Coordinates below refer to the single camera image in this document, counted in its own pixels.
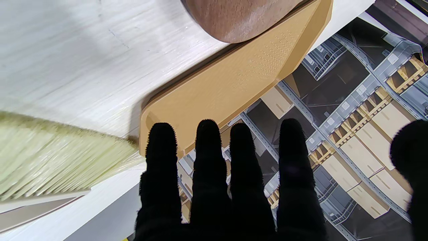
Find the wooden handle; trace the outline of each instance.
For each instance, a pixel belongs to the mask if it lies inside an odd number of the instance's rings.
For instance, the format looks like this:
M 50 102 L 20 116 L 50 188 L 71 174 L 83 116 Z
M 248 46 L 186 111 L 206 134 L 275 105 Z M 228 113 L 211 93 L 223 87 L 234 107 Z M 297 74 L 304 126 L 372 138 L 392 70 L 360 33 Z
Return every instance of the wooden handle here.
M 306 0 L 183 0 L 196 22 L 214 38 L 238 43 L 263 33 Z

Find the green bristles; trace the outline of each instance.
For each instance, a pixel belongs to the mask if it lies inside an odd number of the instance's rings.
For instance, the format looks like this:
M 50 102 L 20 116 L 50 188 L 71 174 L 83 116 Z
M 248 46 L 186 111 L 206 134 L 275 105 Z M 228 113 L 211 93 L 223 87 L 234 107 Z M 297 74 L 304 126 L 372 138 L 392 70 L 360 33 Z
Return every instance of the green bristles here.
M 139 163 L 126 139 L 0 111 L 0 201 L 85 190 Z

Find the white wood grain surface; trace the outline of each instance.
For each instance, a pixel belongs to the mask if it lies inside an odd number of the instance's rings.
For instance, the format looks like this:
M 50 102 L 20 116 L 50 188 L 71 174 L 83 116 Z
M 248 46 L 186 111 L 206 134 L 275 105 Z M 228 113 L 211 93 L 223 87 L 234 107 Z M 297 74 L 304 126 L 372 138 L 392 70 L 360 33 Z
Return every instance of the white wood grain surface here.
M 314 47 L 375 0 L 335 0 Z M 0 110 L 126 137 L 150 93 L 224 48 L 178 0 L 0 1 Z M 144 166 L 0 235 L 64 240 L 138 184 Z

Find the black glove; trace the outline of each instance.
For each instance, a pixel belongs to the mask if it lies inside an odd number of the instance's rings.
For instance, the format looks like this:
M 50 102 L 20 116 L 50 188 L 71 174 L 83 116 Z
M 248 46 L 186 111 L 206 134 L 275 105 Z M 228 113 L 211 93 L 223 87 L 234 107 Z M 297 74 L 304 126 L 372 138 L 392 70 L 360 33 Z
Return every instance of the black glove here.
M 166 123 L 153 126 L 147 171 L 141 175 L 135 240 L 326 240 L 300 124 L 288 119 L 281 125 L 277 232 L 250 129 L 236 124 L 230 136 L 232 199 L 218 126 L 211 120 L 199 124 L 190 223 L 181 224 L 174 130 Z

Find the tan plastic tray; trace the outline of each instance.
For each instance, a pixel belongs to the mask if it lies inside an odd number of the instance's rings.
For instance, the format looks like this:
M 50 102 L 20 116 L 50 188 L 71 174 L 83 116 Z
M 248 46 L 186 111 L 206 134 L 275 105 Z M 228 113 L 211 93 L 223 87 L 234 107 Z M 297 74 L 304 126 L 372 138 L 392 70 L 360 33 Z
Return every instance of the tan plastic tray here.
M 238 46 L 187 78 L 158 93 L 143 109 L 140 154 L 145 155 L 151 127 L 174 127 L 178 157 L 194 148 L 203 119 L 222 127 L 291 74 L 308 53 L 331 17 L 333 0 L 313 0 L 277 25 Z

